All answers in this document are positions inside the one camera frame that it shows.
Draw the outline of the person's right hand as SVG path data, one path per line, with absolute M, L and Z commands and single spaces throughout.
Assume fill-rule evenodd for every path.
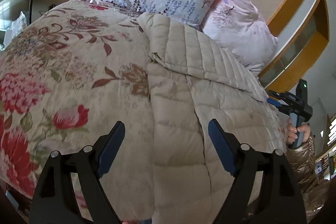
M 292 144 L 293 142 L 295 142 L 298 139 L 298 132 L 304 133 L 302 142 L 306 143 L 311 134 L 310 126 L 308 124 L 302 124 L 299 127 L 295 127 L 294 125 L 292 125 L 291 119 L 289 118 L 287 120 L 287 126 L 285 131 L 286 143 Z

